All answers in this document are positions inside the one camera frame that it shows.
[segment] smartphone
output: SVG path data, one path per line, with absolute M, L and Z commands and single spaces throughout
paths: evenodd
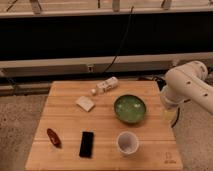
M 93 132 L 82 132 L 80 157 L 92 157 L 93 139 Z

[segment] green bowl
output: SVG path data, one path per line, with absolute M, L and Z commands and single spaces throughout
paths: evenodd
M 137 96 L 123 95 L 115 101 L 114 110 L 119 120 L 133 124 L 143 119 L 146 105 Z

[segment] floor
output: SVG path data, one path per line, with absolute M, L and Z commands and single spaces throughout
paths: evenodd
M 0 98 L 0 171 L 24 171 L 47 95 Z M 213 116 L 193 102 L 174 128 L 184 171 L 213 170 Z

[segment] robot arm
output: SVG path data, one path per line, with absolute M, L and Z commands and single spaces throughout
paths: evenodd
M 213 114 L 213 87 L 204 82 L 207 76 L 206 66 L 199 61 L 170 69 L 165 75 L 167 85 L 160 93 L 162 103 L 171 109 L 191 99 Z

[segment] red chili pepper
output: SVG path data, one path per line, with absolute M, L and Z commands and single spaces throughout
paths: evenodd
M 58 135 L 50 128 L 47 129 L 47 135 L 50 138 L 50 141 L 55 147 L 61 147 L 61 140 L 59 139 Z

